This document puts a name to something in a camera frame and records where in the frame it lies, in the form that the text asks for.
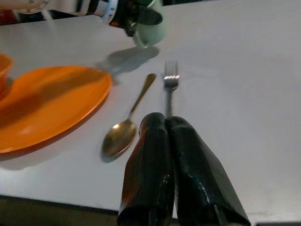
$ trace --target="table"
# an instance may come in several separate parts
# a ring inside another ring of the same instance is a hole
[[[0,27],[0,52],[15,60],[12,78],[54,65],[95,66],[114,78],[105,104],[78,129],[0,162],[0,194],[118,210],[134,145],[104,162],[102,139],[126,117],[145,76],[178,60],[175,114],[220,159],[251,222],[301,220],[301,1],[221,0],[165,9],[169,33],[146,50],[95,16]],[[164,109],[158,77],[133,120],[140,124]]]

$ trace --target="plate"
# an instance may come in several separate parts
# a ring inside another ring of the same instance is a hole
[[[36,145],[75,126],[107,97],[111,77],[84,66],[41,68],[0,100],[0,153]]]

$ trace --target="metal fork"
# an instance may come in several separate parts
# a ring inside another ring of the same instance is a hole
[[[165,62],[165,76],[164,76],[164,88],[166,90],[166,117],[173,115],[172,110],[172,92],[178,88],[179,85],[179,67],[177,61]]]

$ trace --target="spoon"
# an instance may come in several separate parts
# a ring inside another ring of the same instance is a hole
[[[119,153],[125,151],[132,143],[136,135],[136,125],[131,121],[131,117],[144,94],[154,82],[155,78],[155,74],[149,74],[146,77],[141,93],[131,109],[128,118],[125,121],[113,126],[105,136],[103,140],[104,156],[113,157],[118,155]]]

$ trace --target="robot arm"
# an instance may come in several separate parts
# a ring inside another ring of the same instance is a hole
[[[123,28],[134,36],[137,24],[157,25],[162,15],[147,8],[151,0],[0,0],[0,10],[16,9],[33,14],[41,10],[56,10],[76,16],[97,15],[111,26]]]

